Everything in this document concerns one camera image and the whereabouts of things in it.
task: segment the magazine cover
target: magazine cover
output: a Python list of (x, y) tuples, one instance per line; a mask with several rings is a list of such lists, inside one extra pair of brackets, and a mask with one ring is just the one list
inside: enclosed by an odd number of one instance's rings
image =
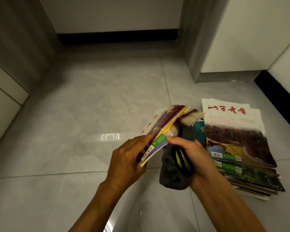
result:
[(137, 157), (137, 162), (143, 166), (158, 150), (168, 144), (167, 136), (177, 136), (179, 127), (189, 127), (204, 115), (197, 109), (174, 105), (156, 112), (154, 118), (149, 122), (141, 134), (156, 133), (150, 146), (143, 150)]
[(241, 164), (220, 162), (214, 160), (216, 167), (222, 174), (234, 176), (253, 183), (259, 183), (264, 186), (273, 187), (279, 191), (285, 191), (280, 180), (274, 174), (260, 171)]
[(260, 110), (249, 104), (203, 99), (207, 150), (215, 160), (275, 168)]

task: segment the qr code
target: qr code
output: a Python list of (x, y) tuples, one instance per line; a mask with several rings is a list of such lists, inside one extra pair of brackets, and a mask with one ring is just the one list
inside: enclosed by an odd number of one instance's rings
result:
[(236, 159), (236, 161), (240, 161), (240, 162), (242, 161), (240, 156), (235, 156), (235, 159)]
[(240, 173), (240, 174), (242, 173), (242, 169), (239, 168), (239, 167), (235, 167), (235, 171), (238, 172), (238, 173)]
[(143, 155), (143, 157), (142, 157), (142, 159), (141, 160), (144, 160), (146, 157), (147, 157), (147, 155), (154, 149), (155, 147), (153, 146), (153, 145), (151, 145), (148, 149), (147, 149), (147, 151), (145, 152), (145, 154)]
[(218, 167), (222, 167), (222, 163), (221, 163), (220, 161), (216, 161), (216, 160), (214, 160), (214, 162), (215, 162), (216, 166), (218, 166)]
[(167, 130), (166, 132), (164, 132), (165, 136), (173, 136), (173, 134), (171, 133), (170, 130)]
[(211, 151), (213, 157), (223, 158), (222, 153)]

